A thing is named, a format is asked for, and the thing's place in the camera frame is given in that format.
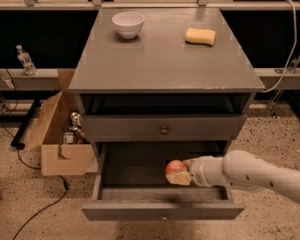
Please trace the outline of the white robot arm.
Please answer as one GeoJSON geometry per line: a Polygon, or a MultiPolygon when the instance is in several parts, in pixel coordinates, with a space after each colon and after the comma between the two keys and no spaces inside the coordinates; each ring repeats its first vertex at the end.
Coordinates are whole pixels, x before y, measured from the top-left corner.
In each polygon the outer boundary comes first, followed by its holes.
{"type": "Polygon", "coordinates": [[[244,191],[270,189],[300,205],[300,171],[277,167],[243,150],[223,157],[172,160],[165,168],[169,183],[200,187],[223,186],[244,191]]]}

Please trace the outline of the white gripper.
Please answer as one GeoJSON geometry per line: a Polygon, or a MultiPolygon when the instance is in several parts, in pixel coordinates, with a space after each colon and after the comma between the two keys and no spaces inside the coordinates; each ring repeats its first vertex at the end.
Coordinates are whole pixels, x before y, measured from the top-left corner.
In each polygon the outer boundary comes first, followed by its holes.
{"type": "Polygon", "coordinates": [[[222,162],[222,158],[212,156],[183,160],[190,175],[187,171],[182,171],[167,174],[166,178],[170,184],[174,185],[189,186],[192,177],[192,181],[200,187],[223,186],[225,177],[222,162]]]}

